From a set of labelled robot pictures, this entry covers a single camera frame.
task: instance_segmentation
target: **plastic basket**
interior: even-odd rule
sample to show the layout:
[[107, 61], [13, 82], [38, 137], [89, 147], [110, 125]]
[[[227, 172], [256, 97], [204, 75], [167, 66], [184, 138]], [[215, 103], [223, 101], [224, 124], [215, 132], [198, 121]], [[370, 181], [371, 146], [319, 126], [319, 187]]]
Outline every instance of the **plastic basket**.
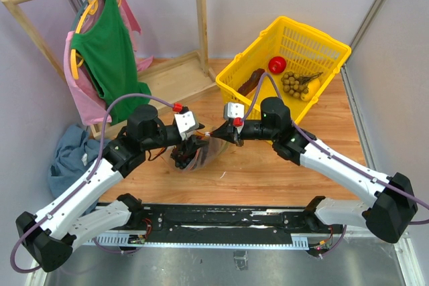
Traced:
[[[301, 75], [311, 75], [322, 72], [320, 89], [309, 102], [293, 98], [282, 90], [282, 74], [273, 75], [280, 89], [283, 101], [290, 108], [291, 116], [299, 123], [318, 102], [319, 96], [328, 86], [341, 66], [350, 56], [351, 49], [329, 35], [290, 18], [278, 17], [267, 29], [261, 31], [259, 37], [243, 52], [237, 54], [234, 60], [216, 77], [216, 83], [221, 88], [222, 98], [227, 102], [240, 102], [249, 108], [251, 99], [237, 92], [258, 68], [268, 71], [268, 62], [274, 56], [286, 59], [286, 71]], [[259, 103], [266, 97], [275, 96], [275, 90], [268, 78], [263, 81], [261, 92], [250, 119], [259, 119], [261, 109]]]

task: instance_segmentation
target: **green shirt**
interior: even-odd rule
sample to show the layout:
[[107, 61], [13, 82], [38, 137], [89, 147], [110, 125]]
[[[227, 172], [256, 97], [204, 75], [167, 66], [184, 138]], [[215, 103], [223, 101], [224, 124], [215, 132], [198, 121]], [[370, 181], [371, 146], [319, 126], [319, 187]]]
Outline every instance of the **green shirt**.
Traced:
[[[105, 0], [97, 22], [86, 33], [73, 36], [71, 48], [82, 55], [91, 80], [107, 105], [130, 93], [151, 94], [146, 83], [137, 81], [133, 46], [116, 0]], [[146, 98], [126, 98], [111, 111], [112, 124], [122, 122]]]

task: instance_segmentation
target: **red ball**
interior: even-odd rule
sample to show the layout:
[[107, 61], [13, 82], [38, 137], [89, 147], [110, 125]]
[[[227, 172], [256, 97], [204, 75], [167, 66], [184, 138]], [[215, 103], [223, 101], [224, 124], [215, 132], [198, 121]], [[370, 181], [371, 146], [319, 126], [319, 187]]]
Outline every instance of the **red ball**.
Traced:
[[269, 60], [268, 69], [273, 74], [280, 74], [286, 68], [286, 60], [281, 56], [273, 57]]

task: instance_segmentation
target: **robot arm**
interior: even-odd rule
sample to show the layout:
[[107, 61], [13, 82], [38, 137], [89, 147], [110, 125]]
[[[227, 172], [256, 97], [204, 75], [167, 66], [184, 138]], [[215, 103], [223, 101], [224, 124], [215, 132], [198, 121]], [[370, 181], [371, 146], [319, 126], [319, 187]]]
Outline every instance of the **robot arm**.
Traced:
[[261, 102], [261, 120], [243, 122], [243, 116], [244, 106], [228, 103], [224, 112], [226, 122], [213, 131], [212, 136], [238, 146], [242, 146], [244, 140], [272, 141], [274, 151], [281, 158], [329, 177], [361, 200], [316, 197], [311, 202], [312, 209], [322, 223], [363, 226], [384, 241], [399, 240], [417, 212], [417, 205], [379, 182], [414, 195], [406, 176], [396, 173], [390, 177], [368, 169], [332, 150], [313, 134], [298, 130], [292, 124], [289, 108], [279, 98], [269, 97]]
[[[142, 164], [146, 160], [146, 151], [181, 145], [187, 140], [198, 146], [206, 144], [206, 141], [200, 142], [192, 135], [201, 127], [204, 126], [187, 108], [175, 115], [172, 125], [165, 126], [158, 119], [155, 107], [139, 106], [130, 115], [127, 126], [104, 148], [103, 158], [90, 181], [86, 178], [95, 163], [51, 204], [35, 215], [24, 212], [17, 218], [20, 236], [43, 218], [48, 218], [24, 240], [24, 247], [46, 272], [50, 272], [65, 263], [80, 245], [100, 233], [119, 226], [133, 228], [141, 222], [142, 206], [141, 200], [130, 195], [119, 197], [102, 210], [80, 216], [104, 192]], [[81, 189], [59, 211], [51, 214], [80, 185]]]

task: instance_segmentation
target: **blue cloth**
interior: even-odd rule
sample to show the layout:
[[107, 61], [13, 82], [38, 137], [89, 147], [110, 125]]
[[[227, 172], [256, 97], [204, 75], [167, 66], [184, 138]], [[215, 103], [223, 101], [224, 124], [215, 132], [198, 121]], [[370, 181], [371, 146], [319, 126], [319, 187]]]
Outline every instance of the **blue cloth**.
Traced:
[[[58, 142], [55, 160], [48, 171], [48, 185], [55, 198], [76, 182], [97, 158], [100, 142], [88, 138], [88, 132], [78, 125], [71, 125]], [[97, 202], [85, 214], [94, 209]]]

